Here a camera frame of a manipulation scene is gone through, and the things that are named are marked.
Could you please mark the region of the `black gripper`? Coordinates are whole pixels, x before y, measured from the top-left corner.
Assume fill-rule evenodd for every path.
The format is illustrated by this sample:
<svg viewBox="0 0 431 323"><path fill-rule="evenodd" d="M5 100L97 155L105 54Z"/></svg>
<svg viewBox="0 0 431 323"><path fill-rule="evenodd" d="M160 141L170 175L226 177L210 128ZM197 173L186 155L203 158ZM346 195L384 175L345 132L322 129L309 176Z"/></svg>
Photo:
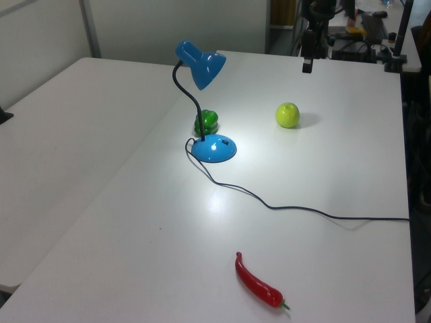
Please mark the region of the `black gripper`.
<svg viewBox="0 0 431 323"><path fill-rule="evenodd" d="M301 55L303 58L302 72L311 73L314 61L314 48L318 27L334 17L334 1L331 0L302 0L302 17L308 21L308 30L302 34Z"/></svg>

